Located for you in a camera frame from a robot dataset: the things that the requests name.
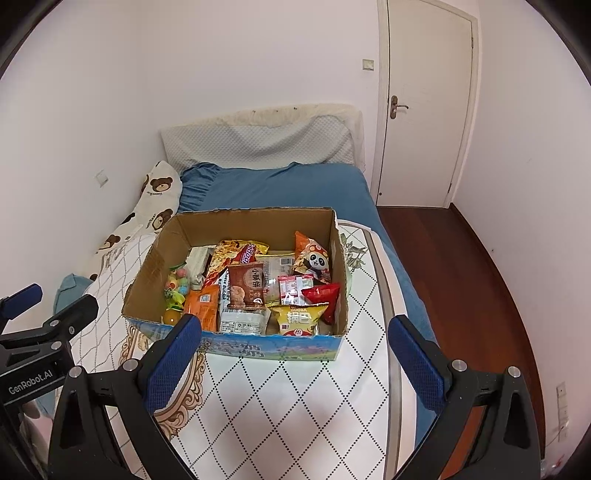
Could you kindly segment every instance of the baseboard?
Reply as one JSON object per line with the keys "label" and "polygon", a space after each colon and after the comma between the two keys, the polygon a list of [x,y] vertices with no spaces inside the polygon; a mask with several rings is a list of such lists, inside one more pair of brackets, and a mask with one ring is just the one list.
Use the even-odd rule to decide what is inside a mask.
{"label": "baseboard", "polygon": [[[510,308],[512,310],[514,310],[517,317],[521,319],[521,315],[519,315],[519,310],[517,309],[517,305],[515,304],[513,297],[511,296],[511,292],[509,292],[509,288],[507,287],[505,280],[503,279],[503,277],[501,275],[501,272],[499,272],[499,269],[496,267],[495,262],[492,259],[489,251],[482,244],[482,242],[480,241],[480,238],[478,238],[478,235],[473,230],[472,226],[468,223],[466,218],[462,215],[460,210],[457,208],[457,206],[453,202],[449,205],[449,209],[457,216],[458,220],[460,220],[460,222],[462,223],[462,225],[466,229],[466,232],[468,232],[470,234],[470,236],[474,239],[475,245],[478,245],[478,248],[481,249],[483,258],[486,258],[486,262],[488,264],[488,267],[489,267],[492,275],[495,277],[497,285],[499,285],[499,288],[502,289],[502,291],[503,291],[502,293],[505,296],[508,305],[510,305]],[[531,349],[530,339],[527,336],[527,332],[525,330],[525,326],[523,325],[523,321],[520,322],[520,325],[516,325],[515,328],[517,330],[519,330],[519,333],[522,336],[522,340],[523,340],[522,342],[524,344],[524,348],[527,348],[529,350],[529,352],[531,353],[532,364],[535,367],[535,375],[534,375],[535,378],[530,378],[530,381],[533,383],[533,385],[532,385],[533,391],[530,391],[530,397],[531,397],[532,405],[534,406],[535,422],[538,427],[538,437],[540,439],[540,453],[541,453],[541,457],[544,458],[545,441],[546,441],[546,439],[545,439],[546,427],[545,427],[545,414],[544,414],[544,400],[542,397],[542,386],[540,383],[540,375],[538,373],[537,364],[535,363],[534,352]]]}

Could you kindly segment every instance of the door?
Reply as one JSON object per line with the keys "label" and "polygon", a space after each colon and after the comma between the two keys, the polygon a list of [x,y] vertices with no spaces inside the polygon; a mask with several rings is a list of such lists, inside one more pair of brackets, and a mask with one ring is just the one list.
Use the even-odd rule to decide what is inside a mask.
{"label": "door", "polygon": [[388,16],[398,106],[388,108],[378,205],[442,207],[466,124],[472,23],[421,0],[389,0]]}

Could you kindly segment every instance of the light switch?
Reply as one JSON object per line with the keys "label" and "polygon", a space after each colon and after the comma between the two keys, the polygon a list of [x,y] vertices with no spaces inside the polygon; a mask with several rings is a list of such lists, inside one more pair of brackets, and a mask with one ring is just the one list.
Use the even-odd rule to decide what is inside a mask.
{"label": "light switch", "polygon": [[105,183],[109,181],[109,177],[107,177],[107,175],[105,175],[105,172],[101,170],[95,175],[95,180],[99,184],[99,186],[102,187]]}
{"label": "light switch", "polygon": [[374,70],[374,61],[368,60],[368,59],[363,59],[363,69],[373,71]]}

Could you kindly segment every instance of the screw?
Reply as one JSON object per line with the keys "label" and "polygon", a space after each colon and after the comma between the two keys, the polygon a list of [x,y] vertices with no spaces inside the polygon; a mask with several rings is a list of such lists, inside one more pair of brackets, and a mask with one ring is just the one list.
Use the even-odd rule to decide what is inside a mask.
{"label": "screw", "polygon": [[517,367],[509,367],[507,369],[507,373],[513,378],[518,378],[521,376],[521,370],[519,370]]}
{"label": "screw", "polygon": [[465,372],[466,369],[468,368],[468,366],[466,365],[466,362],[464,360],[454,360],[452,362],[452,367],[454,370],[457,370],[459,372]]}
{"label": "screw", "polygon": [[70,376],[72,378],[77,378],[80,376],[80,374],[82,373],[82,367],[79,367],[78,365],[76,365],[75,367],[70,368]]}
{"label": "screw", "polygon": [[126,360],[123,364],[123,370],[127,370],[128,372],[132,372],[136,368],[138,368],[139,362],[135,358],[130,358]]}

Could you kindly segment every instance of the pillow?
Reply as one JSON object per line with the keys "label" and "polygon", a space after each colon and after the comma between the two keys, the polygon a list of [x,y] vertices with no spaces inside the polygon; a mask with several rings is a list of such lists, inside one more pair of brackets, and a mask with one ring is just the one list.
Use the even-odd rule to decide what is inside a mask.
{"label": "pillow", "polygon": [[82,274],[96,280],[104,267],[103,257],[137,235],[159,233],[177,213],[183,184],[177,171],[165,161],[158,162],[146,175],[141,197],[125,220],[110,234],[89,261]]}

